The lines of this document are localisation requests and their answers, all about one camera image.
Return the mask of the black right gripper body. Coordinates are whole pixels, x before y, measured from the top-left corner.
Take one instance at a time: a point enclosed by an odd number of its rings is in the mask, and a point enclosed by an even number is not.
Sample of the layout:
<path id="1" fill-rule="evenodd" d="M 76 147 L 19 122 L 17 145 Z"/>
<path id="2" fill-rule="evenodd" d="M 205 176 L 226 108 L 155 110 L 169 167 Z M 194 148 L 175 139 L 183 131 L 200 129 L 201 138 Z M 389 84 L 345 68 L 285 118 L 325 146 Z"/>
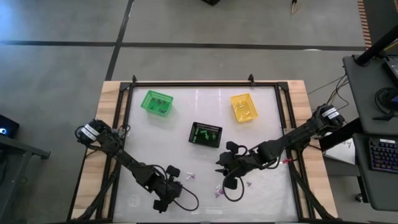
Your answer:
<path id="1" fill-rule="evenodd" d="M 233 172 L 239 172 L 241 161 L 238 159 L 248 153 L 248 148 L 243 145 L 238 145 L 235 142 L 227 142 L 226 148 L 228 150 L 228 161 L 224 167 L 224 177 L 226 178 L 224 186 L 227 189 L 236 190 L 238 188 L 238 181 L 236 179 L 236 174 L 233 174 Z"/>

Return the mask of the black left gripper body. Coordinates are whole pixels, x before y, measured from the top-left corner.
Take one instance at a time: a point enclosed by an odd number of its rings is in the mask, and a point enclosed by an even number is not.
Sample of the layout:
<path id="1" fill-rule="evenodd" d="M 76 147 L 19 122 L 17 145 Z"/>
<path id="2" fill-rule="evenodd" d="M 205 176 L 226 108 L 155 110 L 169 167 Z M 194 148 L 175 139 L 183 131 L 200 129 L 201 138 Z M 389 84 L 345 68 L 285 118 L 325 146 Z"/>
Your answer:
<path id="1" fill-rule="evenodd" d="M 176 198 L 179 198 L 183 185 L 179 181 L 174 180 L 175 177 L 179 177 L 180 175 L 180 170 L 174 166 L 169 165 L 163 174 L 159 171 L 156 174 L 154 192 L 159 199 L 154 200 L 153 208 L 162 213 L 167 211 L 169 204 Z"/>

